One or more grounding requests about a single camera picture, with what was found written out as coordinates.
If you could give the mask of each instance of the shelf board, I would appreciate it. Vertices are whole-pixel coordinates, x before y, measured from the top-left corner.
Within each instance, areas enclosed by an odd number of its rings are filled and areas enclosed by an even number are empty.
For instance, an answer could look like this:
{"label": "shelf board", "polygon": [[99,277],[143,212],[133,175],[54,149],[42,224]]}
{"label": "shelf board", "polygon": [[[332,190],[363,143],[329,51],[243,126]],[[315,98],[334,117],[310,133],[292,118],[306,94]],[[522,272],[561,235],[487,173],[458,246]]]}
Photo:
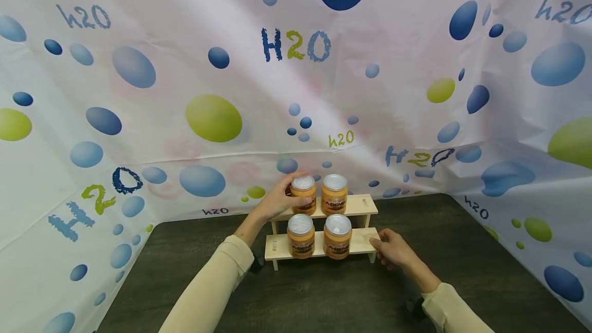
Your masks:
{"label": "shelf board", "polygon": [[[347,206],[345,209],[345,216],[357,216],[357,215],[376,215],[378,213],[378,209],[372,200],[370,194],[352,194],[351,196],[347,196]],[[293,212],[292,209],[288,209],[278,216],[274,217],[271,221],[287,221],[292,217]],[[315,212],[310,216],[313,219],[318,219],[320,217],[327,217],[321,211],[321,198],[317,197],[317,209]]]}
{"label": "shelf board", "polygon": [[[352,229],[351,243],[349,245],[349,254],[367,254],[376,252],[374,247],[370,244],[370,238],[378,238],[376,228],[359,228]],[[324,256],[323,251],[324,232],[319,231],[314,233],[314,252],[312,257]],[[265,260],[290,260],[293,259],[290,254],[289,239],[287,234],[268,235],[265,240]]]}

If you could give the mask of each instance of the wooden shelf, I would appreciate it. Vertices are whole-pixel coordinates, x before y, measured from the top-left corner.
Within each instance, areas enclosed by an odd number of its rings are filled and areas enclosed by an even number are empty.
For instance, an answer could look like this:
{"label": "wooden shelf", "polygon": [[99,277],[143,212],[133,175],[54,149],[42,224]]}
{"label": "wooden shelf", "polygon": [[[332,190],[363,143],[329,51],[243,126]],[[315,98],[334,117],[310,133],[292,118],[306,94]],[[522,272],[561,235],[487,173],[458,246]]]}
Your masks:
{"label": "wooden shelf", "polygon": [[[374,256],[376,256],[376,250],[370,244],[370,238],[378,238],[378,232],[376,228],[359,228],[359,229],[352,229],[351,232],[351,243],[349,246],[349,254],[371,254],[371,262],[374,261]],[[319,231],[314,233],[314,252],[312,253],[312,257],[320,257],[324,256],[325,252],[323,251],[323,243],[324,243],[324,232]],[[265,240],[265,260],[269,261],[272,260],[277,262],[277,260],[289,260],[292,259],[292,255],[290,254],[290,247],[289,247],[289,239],[287,234],[276,234],[276,235],[268,235],[267,239]]]}

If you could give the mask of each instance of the person's right hand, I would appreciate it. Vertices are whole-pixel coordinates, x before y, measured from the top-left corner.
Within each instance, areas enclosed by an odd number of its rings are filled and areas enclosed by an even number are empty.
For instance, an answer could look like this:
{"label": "person's right hand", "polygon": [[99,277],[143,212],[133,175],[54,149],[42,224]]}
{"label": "person's right hand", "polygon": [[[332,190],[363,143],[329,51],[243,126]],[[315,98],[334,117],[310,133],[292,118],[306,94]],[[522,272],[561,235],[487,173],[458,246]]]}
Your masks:
{"label": "person's right hand", "polygon": [[383,241],[371,238],[370,244],[377,249],[377,257],[388,270],[394,270],[396,266],[409,266],[418,259],[400,234],[386,228],[382,229],[378,235]]}

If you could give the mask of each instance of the person's left hand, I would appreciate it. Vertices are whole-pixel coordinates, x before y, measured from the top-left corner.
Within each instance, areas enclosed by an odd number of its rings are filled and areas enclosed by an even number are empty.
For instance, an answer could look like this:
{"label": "person's left hand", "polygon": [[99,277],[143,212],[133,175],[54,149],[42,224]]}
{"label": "person's left hand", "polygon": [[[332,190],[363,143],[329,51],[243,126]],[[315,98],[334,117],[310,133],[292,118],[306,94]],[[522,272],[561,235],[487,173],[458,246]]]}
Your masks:
{"label": "person's left hand", "polygon": [[312,199],[309,197],[290,197],[286,194],[286,189],[292,180],[305,175],[305,172],[298,172],[285,176],[266,194],[261,203],[253,209],[253,212],[260,214],[266,220],[271,220],[287,209],[311,203]]}

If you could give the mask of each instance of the backdrop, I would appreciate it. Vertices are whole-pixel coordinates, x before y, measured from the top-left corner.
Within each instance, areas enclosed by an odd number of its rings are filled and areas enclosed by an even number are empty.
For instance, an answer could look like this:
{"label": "backdrop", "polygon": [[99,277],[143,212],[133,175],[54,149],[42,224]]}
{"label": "backdrop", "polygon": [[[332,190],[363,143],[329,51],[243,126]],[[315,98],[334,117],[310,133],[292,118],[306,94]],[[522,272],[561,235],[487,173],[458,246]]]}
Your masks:
{"label": "backdrop", "polygon": [[157,224],[296,169],[451,194],[592,329],[592,0],[0,11],[3,331],[92,332]]}

